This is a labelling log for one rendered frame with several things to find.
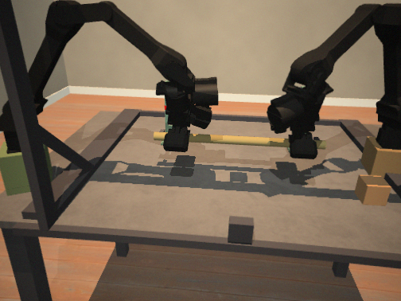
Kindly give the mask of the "black metal frame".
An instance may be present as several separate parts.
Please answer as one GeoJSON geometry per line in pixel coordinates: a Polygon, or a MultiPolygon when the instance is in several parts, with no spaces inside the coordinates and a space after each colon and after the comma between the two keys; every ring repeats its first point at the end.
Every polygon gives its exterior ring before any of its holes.
{"type": "Polygon", "coordinates": [[[0,69],[39,229],[50,230],[58,216],[43,144],[82,170],[94,165],[39,125],[11,0],[0,0],[0,69]]]}

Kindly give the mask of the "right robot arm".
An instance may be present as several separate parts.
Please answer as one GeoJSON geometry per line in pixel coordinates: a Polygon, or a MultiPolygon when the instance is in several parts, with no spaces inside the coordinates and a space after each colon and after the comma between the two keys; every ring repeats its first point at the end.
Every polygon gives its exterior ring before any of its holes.
{"type": "Polygon", "coordinates": [[[319,113],[325,96],[334,91],[325,81],[335,62],[373,26],[383,44],[384,73],[384,95],[376,102],[378,122],[383,124],[376,141],[382,148],[401,150],[401,3],[358,6],[319,47],[296,59],[282,88],[286,94],[272,99],[267,109],[272,131],[296,131],[296,120],[319,113]]]}

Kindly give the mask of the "long yellow rod with olive band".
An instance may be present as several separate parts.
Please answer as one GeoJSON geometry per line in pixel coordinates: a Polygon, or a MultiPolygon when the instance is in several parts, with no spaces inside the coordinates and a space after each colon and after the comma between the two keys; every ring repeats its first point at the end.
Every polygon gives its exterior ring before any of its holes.
{"type": "MultiPolygon", "coordinates": [[[[154,132],[154,140],[164,141],[165,129],[159,132],[154,132]]],[[[317,149],[324,150],[326,141],[320,140],[318,137],[313,137],[317,143],[317,149]]],[[[265,138],[265,137],[249,137],[249,136],[233,136],[233,135],[202,135],[190,134],[190,143],[219,143],[219,144],[234,144],[234,145],[249,145],[249,146],[264,146],[264,147],[289,147],[288,139],[280,138],[265,138]]]]}

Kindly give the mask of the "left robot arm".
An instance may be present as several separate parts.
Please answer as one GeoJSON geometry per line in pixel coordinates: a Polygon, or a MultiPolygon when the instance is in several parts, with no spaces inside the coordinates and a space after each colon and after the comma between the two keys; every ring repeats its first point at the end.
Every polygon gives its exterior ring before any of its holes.
{"type": "MultiPolygon", "coordinates": [[[[185,126],[192,124],[206,129],[212,119],[212,108],[209,106],[218,105],[219,101],[217,78],[195,78],[182,54],[156,41],[109,1],[79,4],[74,0],[58,0],[50,4],[45,20],[45,38],[28,72],[37,115],[43,112],[48,102],[43,98],[43,90],[66,44],[84,23],[101,21],[144,53],[168,80],[161,80],[156,85],[156,96],[165,96],[167,108],[172,111],[184,110],[189,104],[190,94],[191,111],[186,117],[185,126]]],[[[0,131],[5,136],[6,153],[21,152],[9,100],[2,108],[0,131]]]]}

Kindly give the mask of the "brown cardboard box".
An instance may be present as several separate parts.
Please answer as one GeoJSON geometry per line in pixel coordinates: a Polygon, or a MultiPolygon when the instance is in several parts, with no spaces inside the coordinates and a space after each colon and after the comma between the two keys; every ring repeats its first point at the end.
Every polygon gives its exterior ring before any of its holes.
{"type": "Polygon", "coordinates": [[[391,187],[381,176],[359,175],[355,194],[363,205],[386,206],[391,187]]]}

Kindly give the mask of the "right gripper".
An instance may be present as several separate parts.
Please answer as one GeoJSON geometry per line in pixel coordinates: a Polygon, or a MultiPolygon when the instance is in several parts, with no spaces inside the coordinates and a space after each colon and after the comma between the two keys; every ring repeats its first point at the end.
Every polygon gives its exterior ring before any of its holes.
{"type": "Polygon", "coordinates": [[[315,159],[317,157],[317,143],[313,140],[312,133],[315,131],[315,121],[319,121],[319,113],[315,116],[303,116],[296,120],[296,131],[289,135],[290,157],[315,159]]]}

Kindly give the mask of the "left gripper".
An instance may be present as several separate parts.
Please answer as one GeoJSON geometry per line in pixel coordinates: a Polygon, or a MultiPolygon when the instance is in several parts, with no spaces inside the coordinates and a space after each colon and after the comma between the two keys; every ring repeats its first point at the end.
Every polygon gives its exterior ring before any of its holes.
{"type": "Polygon", "coordinates": [[[169,116],[167,123],[173,126],[165,134],[163,143],[165,151],[186,152],[188,150],[190,130],[185,126],[185,121],[187,115],[189,115],[190,94],[188,94],[188,97],[189,104],[182,111],[172,111],[166,106],[165,114],[169,116]]]}

